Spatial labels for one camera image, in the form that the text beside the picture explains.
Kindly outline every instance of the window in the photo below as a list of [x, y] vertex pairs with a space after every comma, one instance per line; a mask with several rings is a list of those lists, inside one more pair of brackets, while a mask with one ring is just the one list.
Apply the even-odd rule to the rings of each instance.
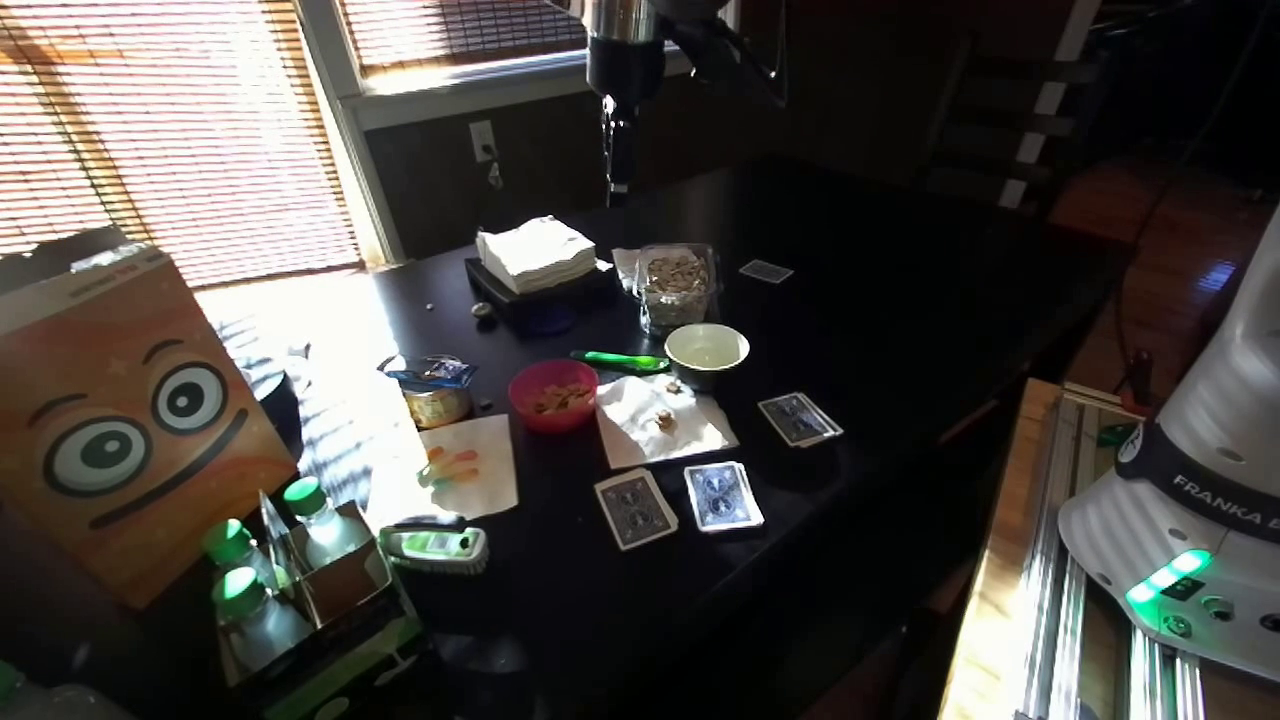
[[362, 79], [583, 49], [552, 0], [340, 0]]
[[583, 92], [583, 27], [557, 0], [301, 0], [354, 129]]
[[0, 251], [119, 225], [190, 287], [362, 266], [340, 153], [293, 0], [0, 3]]

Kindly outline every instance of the white device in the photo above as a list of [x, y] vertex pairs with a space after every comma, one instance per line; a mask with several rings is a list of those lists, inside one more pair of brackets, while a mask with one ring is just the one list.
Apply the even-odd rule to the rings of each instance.
[[1150, 639], [1280, 681], [1280, 210], [1199, 361], [1055, 524]]
[[427, 570], [480, 570], [487, 558], [487, 532], [463, 529], [382, 529], [381, 547], [388, 565]]

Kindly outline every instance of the small bowl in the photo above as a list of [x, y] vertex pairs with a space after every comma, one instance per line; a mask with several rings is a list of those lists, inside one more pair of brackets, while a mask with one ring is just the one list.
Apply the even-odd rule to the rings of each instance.
[[679, 322], [665, 350], [692, 372], [727, 372], [752, 356], [752, 341], [727, 322]]
[[538, 435], [583, 427], [596, 416], [601, 375], [583, 361], [537, 361], [508, 382], [512, 416]]

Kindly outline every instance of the lid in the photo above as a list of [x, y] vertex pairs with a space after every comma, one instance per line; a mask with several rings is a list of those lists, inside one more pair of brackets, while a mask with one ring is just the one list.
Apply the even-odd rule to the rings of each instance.
[[257, 611], [266, 599], [266, 588], [257, 581], [257, 566], [228, 566], [210, 585], [210, 603], [223, 611]]
[[322, 485], [321, 474], [301, 474], [284, 487], [284, 502], [293, 517], [310, 517], [322, 507]]
[[381, 361], [381, 372], [408, 390], [439, 390], [439, 387], [473, 382], [473, 365], [458, 356], [388, 356]]
[[207, 555], [216, 566], [230, 566], [230, 565], [238, 565], [246, 551], [250, 551], [250, 532], [246, 532], [237, 517], [223, 517], [223, 521], [202, 537], [202, 555]]

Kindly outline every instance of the glass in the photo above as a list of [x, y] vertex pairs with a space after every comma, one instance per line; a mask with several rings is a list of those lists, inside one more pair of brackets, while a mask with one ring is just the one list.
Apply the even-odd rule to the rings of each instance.
[[653, 248], [637, 262], [637, 314], [642, 335], [669, 335], [716, 310], [716, 251], [707, 242]]

